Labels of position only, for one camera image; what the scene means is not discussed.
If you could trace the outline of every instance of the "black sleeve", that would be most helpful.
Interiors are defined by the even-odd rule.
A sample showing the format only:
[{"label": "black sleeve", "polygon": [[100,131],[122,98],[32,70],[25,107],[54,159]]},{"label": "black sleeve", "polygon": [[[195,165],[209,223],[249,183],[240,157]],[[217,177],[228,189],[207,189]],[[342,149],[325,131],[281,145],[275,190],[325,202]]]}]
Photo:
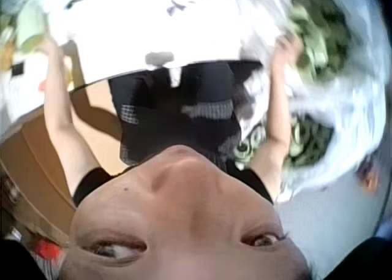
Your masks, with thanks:
[{"label": "black sleeve", "polygon": [[226,162],[227,173],[240,180],[244,184],[248,185],[255,192],[260,194],[262,197],[267,199],[270,203],[274,204],[270,194],[268,193],[263,181],[253,172],[251,169],[247,168],[245,170],[239,170],[233,161]]},{"label": "black sleeve", "polygon": [[355,248],[325,280],[390,279],[391,260],[392,242],[371,238]]},{"label": "black sleeve", "polygon": [[78,206],[87,195],[111,179],[113,177],[101,167],[91,170],[83,177],[76,188],[75,194],[73,195],[73,203]]}]

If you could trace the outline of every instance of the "green leaves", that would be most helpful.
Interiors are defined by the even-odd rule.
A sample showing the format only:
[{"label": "green leaves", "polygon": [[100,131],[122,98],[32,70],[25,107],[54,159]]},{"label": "green leaves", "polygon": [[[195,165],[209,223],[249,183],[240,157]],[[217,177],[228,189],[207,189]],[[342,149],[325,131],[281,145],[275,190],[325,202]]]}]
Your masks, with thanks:
[{"label": "green leaves", "polygon": [[288,27],[304,43],[297,66],[306,83],[333,79],[343,68],[351,35],[333,0],[292,0]]}]

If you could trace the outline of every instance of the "finger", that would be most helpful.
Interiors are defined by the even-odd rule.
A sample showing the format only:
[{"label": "finger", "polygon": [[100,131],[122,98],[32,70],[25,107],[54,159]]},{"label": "finger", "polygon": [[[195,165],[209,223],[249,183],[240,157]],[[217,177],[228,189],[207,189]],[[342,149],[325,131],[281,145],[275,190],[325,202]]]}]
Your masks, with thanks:
[{"label": "finger", "polygon": [[279,47],[283,48],[284,50],[286,50],[289,45],[289,42],[288,42],[287,38],[285,38],[285,36],[279,37],[277,39],[276,43]]}]

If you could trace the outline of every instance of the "fabric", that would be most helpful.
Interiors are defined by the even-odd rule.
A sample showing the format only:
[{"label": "fabric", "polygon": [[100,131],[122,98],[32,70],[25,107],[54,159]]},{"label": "fabric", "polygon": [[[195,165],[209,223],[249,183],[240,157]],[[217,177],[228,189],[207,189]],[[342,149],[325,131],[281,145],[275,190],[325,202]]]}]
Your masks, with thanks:
[{"label": "fabric", "polygon": [[[250,169],[247,170],[238,170],[235,166],[234,162],[227,161],[226,162],[226,169],[227,173],[240,180],[244,184],[248,185],[252,188],[255,192],[260,194],[262,197],[267,199],[270,203],[273,204],[273,201],[262,183],[261,179]],[[95,168],[91,170],[79,183],[75,194],[73,196],[73,202],[76,206],[78,206],[82,200],[89,195],[92,191],[97,189],[98,187],[102,186],[106,182],[110,181],[111,179],[115,178],[116,176],[110,176],[103,168]]]},{"label": "fabric", "polygon": [[172,145],[187,145],[225,170],[241,138],[232,101],[235,77],[227,62],[186,66],[180,85],[167,69],[109,80],[122,125],[120,158],[127,165]]}]

